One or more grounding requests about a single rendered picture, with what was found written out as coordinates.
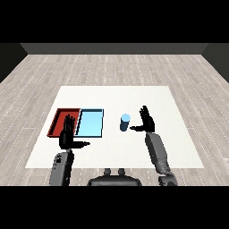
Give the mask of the shallow red open box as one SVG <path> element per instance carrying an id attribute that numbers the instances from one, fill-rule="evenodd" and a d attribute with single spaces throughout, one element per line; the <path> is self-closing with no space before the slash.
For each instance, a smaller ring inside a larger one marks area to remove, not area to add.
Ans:
<path id="1" fill-rule="evenodd" d="M 58 138 L 60 136 L 61 131 L 64 128 L 64 119 L 69 115 L 78 121 L 80 115 L 79 108 L 58 108 L 55 112 L 54 119 L 50 125 L 49 131 L 47 133 L 47 137 L 49 138 Z"/>

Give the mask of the dark grey robot body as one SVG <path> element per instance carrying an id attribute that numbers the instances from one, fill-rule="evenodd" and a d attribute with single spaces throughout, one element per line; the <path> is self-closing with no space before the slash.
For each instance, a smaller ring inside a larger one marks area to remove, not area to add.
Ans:
<path id="1" fill-rule="evenodd" d="M 111 175 L 111 169 L 106 168 L 102 176 L 90 179 L 88 186 L 141 186 L 141 182 L 127 176 L 123 168 L 118 169 L 118 175 Z"/>

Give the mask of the small blue can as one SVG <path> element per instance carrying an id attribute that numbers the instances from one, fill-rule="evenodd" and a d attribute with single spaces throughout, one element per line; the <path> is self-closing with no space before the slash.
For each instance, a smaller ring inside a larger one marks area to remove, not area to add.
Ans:
<path id="1" fill-rule="evenodd" d="M 123 114 L 121 116 L 120 130 L 127 131 L 131 117 L 128 114 Z"/>

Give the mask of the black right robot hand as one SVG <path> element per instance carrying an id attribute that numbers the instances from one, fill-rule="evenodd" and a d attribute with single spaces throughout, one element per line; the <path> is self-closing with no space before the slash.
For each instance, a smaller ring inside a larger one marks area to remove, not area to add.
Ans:
<path id="1" fill-rule="evenodd" d="M 134 131 L 145 131 L 145 132 L 154 132 L 155 131 L 155 123 L 153 118 L 150 116 L 148 112 L 148 108 L 143 106 L 140 109 L 140 117 L 142 120 L 141 126 L 131 126 L 130 129 Z"/>

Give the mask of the shallow light blue open box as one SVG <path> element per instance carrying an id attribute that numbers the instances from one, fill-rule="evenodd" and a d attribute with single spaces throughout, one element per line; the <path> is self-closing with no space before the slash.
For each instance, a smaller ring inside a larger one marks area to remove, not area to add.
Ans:
<path id="1" fill-rule="evenodd" d="M 101 138 L 104 110 L 102 108 L 82 108 L 74 133 L 75 138 Z"/>

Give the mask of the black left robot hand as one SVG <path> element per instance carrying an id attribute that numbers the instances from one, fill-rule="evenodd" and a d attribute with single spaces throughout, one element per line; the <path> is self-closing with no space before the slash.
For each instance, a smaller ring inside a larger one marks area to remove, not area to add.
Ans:
<path id="1" fill-rule="evenodd" d="M 61 149 L 83 148 L 89 145 L 87 141 L 74 141 L 73 131 L 75 118 L 69 114 L 64 118 L 64 127 L 59 136 L 59 147 Z"/>

